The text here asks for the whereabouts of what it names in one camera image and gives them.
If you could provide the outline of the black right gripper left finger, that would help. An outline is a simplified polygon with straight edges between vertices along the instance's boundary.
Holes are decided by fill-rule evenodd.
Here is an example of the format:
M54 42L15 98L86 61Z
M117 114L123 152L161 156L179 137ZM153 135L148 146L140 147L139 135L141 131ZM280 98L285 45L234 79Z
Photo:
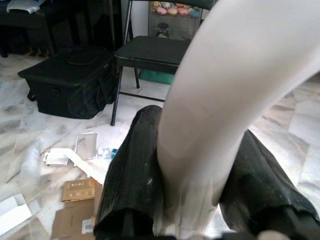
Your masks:
M97 240L157 239L154 221L164 209L157 158L161 112L157 105L140 109L111 161L93 229Z

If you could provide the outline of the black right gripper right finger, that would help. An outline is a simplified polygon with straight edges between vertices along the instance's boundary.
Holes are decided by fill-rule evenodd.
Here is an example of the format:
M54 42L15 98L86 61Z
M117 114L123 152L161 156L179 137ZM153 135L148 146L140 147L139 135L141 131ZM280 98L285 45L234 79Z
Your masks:
M316 208L294 186L274 155L247 130L219 199L229 229L257 236L277 231L291 240L318 240Z

